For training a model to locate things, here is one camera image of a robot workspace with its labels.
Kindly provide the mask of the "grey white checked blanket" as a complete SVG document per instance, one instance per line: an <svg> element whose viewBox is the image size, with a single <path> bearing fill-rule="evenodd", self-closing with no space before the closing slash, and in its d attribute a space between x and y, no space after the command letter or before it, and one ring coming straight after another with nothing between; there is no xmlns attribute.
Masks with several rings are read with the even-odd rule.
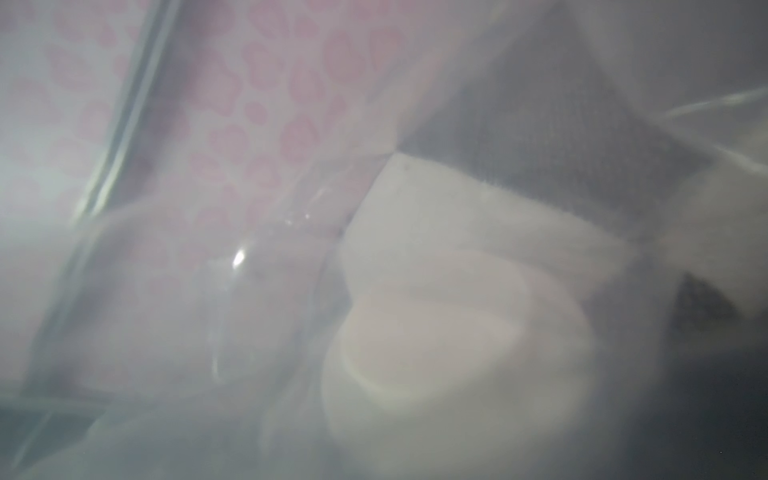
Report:
<svg viewBox="0 0 768 480"><path fill-rule="evenodd" d="M401 142L338 258L515 263L604 337L767 329L767 5L549 1Z"/></svg>

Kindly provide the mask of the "clear plastic vacuum bag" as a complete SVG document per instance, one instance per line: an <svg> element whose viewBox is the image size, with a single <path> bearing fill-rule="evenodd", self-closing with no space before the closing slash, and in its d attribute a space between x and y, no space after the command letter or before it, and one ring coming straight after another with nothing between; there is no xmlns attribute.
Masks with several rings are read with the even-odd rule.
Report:
<svg viewBox="0 0 768 480"><path fill-rule="evenodd" d="M767 329L594 340L576 422L443 472L330 435L345 229L399 145L549 1L153 1L61 231L1 230L34 329L5 479L763 479Z"/></svg>

